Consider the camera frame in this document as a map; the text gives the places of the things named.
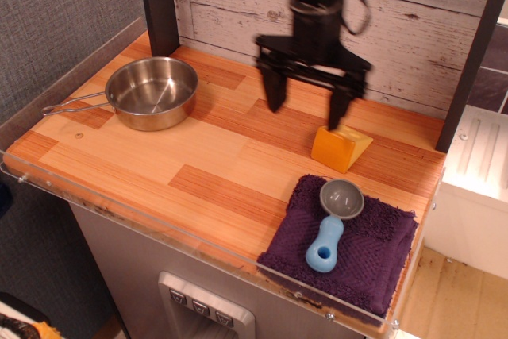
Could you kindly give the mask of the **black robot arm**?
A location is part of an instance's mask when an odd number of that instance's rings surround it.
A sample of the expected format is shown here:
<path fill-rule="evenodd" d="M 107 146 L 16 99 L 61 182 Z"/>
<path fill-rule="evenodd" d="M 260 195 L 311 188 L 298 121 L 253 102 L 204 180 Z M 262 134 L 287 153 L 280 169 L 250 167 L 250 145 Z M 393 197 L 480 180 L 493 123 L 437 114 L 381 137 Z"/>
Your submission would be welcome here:
<path fill-rule="evenodd" d="M 347 25 L 343 5 L 344 0 L 290 0 L 292 34 L 256 38 L 257 67 L 272 112 L 286 100 L 288 79 L 330 90 L 330 130 L 337 128 L 350 102 L 364 96 L 371 64 L 341 43 Z"/>

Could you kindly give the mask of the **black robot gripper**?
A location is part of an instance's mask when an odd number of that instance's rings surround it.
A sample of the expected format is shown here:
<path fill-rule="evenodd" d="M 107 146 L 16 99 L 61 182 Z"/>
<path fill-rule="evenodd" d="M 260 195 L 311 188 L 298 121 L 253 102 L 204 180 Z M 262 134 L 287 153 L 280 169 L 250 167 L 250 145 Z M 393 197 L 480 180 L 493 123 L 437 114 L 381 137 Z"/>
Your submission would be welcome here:
<path fill-rule="evenodd" d="M 286 100 L 287 80 L 332 91 L 328 130 L 335 130 L 349 103 L 362 97 L 370 63 L 342 45 L 341 9 L 312 9 L 293 5 L 290 35 L 259 35 L 257 67 L 262 75 L 270 111 L 277 112 Z"/>

